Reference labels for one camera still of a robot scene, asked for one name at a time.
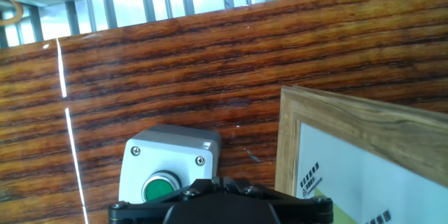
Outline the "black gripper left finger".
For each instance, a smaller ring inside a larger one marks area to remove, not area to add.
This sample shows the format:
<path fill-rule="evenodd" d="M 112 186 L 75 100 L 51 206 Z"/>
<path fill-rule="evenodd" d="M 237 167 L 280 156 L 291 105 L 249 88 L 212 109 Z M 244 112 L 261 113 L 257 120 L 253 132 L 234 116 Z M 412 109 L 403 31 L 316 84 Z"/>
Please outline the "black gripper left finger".
<path fill-rule="evenodd" d="M 109 224 L 162 223 L 169 210 L 177 203 L 196 199 L 218 191 L 221 178 L 197 179 L 190 186 L 141 204 L 119 201 L 108 207 Z"/>

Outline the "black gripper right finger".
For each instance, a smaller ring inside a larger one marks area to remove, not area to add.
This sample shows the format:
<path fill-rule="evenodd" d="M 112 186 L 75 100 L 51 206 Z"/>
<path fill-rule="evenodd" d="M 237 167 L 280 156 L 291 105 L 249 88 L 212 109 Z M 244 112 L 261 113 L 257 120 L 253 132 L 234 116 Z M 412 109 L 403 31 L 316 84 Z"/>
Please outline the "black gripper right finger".
<path fill-rule="evenodd" d="M 226 196 L 223 208 L 265 221 L 278 223 L 332 223 L 333 200 L 326 196 L 299 199 L 249 182 L 245 178 L 220 178 L 220 193 Z"/>

